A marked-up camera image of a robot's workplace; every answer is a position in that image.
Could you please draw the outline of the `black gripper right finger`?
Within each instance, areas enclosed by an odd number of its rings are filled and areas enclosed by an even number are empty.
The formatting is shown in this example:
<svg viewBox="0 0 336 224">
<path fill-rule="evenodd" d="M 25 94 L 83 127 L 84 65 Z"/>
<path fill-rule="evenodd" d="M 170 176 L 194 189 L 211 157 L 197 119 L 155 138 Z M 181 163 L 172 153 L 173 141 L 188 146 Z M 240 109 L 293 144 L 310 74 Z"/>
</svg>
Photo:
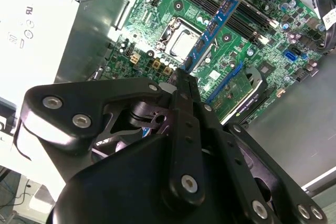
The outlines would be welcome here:
<svg viewBox="0 0 336 224">
<path fill-rule="evenodd" d="M 202 143 L 214 154 L 218 193 L 235 223 L 327 223 L 323 210 L 239 125 L 222 126 L 190 77 Z"/>
</svg>

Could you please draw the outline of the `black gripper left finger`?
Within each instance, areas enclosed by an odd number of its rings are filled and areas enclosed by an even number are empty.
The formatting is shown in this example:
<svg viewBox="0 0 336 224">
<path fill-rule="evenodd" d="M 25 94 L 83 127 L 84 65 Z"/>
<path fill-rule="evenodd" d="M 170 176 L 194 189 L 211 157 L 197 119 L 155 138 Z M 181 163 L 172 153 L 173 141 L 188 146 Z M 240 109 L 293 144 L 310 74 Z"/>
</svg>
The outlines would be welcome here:
<svg viewBox="0 0 336 224">
<path fill-rule="evenodd" d="M 155 136 L 201 138 L 190 77 L 178 70 L 173 92 L 149 78 L 37 86 L 27 91 L 20 118 L 32 135 L 76 158 L 89 154 L 100 140 L 133 134 L 142 127 L 151 128 Z"/>
</svg>

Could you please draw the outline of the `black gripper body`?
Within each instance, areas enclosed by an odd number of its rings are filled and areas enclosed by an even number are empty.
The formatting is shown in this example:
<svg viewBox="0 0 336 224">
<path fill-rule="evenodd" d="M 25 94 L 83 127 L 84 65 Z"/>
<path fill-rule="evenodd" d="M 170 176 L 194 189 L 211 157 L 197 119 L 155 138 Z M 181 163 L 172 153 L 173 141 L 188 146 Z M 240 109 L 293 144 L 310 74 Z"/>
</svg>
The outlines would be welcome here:
<svg viewBox="0 0 336 224">
<path fill-rule="evenodd" d="M 80 171 L 48 223 L 267 223 L 266 203 L 233 139 L 222 156 L 198 135 L 151 135 Z"/>
</svg>

